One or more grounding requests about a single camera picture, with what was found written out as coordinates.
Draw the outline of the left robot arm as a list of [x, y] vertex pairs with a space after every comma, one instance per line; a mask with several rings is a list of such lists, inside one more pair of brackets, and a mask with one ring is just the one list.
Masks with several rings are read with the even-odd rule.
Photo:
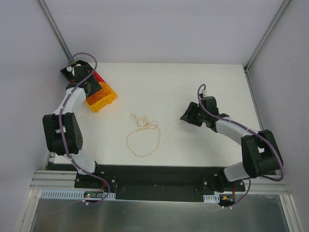
[[76, 115], [85, 100], [101, 90], [94, 77], [94, 69], [79, 61], [61, 70], [69, 84], [60, 106], [42, 118], [47, 148], [51, 153], [65, 157], [91, 188], [101, 185], [102, 176], [96, 171], [96, 162], [83, 149], [83, 136]]

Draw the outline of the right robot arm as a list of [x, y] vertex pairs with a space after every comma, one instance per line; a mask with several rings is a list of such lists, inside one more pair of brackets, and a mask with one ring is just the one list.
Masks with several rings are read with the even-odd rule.
[[229, 190], [236, 180], [266, 177], [270, 172], [281, 171], [283, 159], [274, 135], [269, 130], [251, 130], [235, 122], [229, 115], [219, 113], [214, 97], [199, 98], [199, 103], [191, 102], [180, 120], [195, 126], [206, 125], [215, 133], [225, 135], [241, 146], [242, 161], [223, 169], [224, 175], [217, 178], [221, 190]]

